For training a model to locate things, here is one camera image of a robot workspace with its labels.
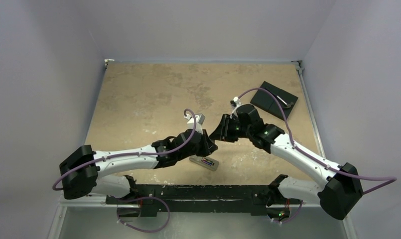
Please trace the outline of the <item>white remote control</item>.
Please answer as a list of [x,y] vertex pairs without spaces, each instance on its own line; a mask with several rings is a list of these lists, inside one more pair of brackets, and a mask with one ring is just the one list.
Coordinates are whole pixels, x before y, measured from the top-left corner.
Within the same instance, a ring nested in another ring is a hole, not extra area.
[[200,157],[193,155],[189,157],[189,160],[211,171],[216,171],[219,167],[219,161],[211,157]]

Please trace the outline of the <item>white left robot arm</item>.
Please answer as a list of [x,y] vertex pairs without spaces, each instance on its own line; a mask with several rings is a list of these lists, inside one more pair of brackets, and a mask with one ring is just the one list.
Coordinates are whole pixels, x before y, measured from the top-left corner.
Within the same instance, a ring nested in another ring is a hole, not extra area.
[[100,193],[101,180],[124,171],[174,166],[190,156],[206,157],[218,150],[206,130],[188,129],[136,149],[95,151],[82,145],[59,165],[60,177],[52,186],[67,200]]

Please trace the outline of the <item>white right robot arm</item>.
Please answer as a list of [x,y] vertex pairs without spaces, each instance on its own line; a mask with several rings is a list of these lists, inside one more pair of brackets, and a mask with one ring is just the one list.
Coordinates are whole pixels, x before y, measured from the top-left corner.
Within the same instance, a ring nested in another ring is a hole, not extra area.
[[291,141],[283,129],[264,123],[253,105],[241,105],[233,114],[222,115],[210,138],[225,142],[246,138],[256,148],[289,162],[312,179],[279,175],[268,186],[268,205],[298,199],[319,204],[328,215],[343,220],[364,194],[356,167],[350,163],[339,165]]

